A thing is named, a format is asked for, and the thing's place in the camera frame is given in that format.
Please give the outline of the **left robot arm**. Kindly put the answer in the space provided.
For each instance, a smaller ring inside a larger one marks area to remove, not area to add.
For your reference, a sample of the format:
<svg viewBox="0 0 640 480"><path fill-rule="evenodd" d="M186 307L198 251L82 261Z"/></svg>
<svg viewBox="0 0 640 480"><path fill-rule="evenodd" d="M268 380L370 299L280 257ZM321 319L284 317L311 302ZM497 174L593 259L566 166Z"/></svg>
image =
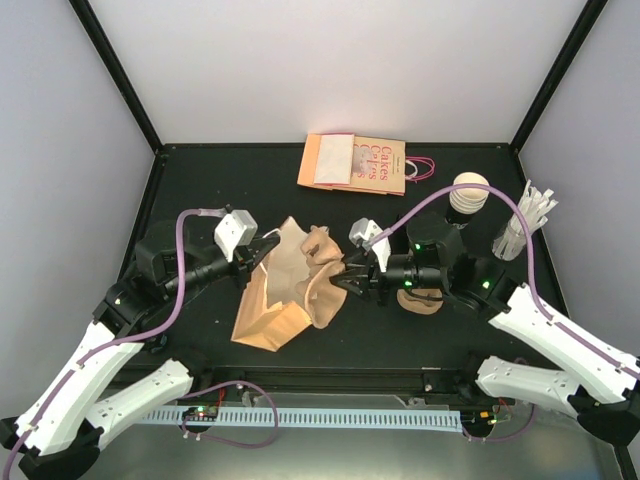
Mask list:
<svg viewBox="0 0 640 480"><path fill-rule="evenodd" d="M17 463L28 479L78 479L129 426L176 400L202 399L214 388L206 357L178 351L155 371L116 394L104 391L139 352L161 350L181 307L214 282L245 287L250 274L280 242L258 234L246 211L217 211L209 245L193 245L177 221L153 225L137 242L133 263L105 294L80 344L42 396L22 415L1 421L9 452L2 476Z"/></svg>

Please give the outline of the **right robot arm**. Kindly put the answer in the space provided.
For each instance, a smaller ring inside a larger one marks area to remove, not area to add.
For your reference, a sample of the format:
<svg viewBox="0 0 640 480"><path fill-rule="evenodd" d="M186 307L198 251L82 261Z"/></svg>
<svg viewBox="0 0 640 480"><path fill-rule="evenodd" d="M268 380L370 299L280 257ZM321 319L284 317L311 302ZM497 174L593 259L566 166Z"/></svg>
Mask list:
<svg viewBox="0 0 640 480"><path fill-rule="evenodd" d="M454 379L457 396L476 403L507 397L564 413L588 433L627 446L639 433L639 359L598 339L536 300L531 285L518 283L487 257L467 253L459 230L428 212L405 230L408 250L394 254L378 224L367 218L351 227L355 252L331 283L362 299L386 303L396 291L438 290L438 300L506 332L542 354L555 369L516 364L496 356Z"/></svg>

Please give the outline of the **orange paper bag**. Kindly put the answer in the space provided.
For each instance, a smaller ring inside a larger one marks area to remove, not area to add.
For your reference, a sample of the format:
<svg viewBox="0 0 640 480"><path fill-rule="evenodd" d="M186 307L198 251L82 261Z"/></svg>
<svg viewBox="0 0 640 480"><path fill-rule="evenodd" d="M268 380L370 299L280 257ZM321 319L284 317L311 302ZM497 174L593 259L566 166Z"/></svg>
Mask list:
<svg viewBox="0 0 640 480"><path fill-rule="evenodd" d="M311 325L296 286L309 276L301 251L308 233L294 218L279 227L279 244L253 271L236 315L231 340L276 352Z"/></svg>

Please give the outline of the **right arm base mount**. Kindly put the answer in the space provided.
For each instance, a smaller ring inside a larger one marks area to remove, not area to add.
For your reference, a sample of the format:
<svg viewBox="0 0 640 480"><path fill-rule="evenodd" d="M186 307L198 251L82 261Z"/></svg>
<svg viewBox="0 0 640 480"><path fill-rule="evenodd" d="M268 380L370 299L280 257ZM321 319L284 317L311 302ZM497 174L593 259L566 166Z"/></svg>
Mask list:
<svg viewBox="0 0 640 480"><path fill-rule="evenodd" d="M499 399L485 394L469 374L457 369L429 369L420 373L418 392L429 404L473 408L499 405Z"/></svg>

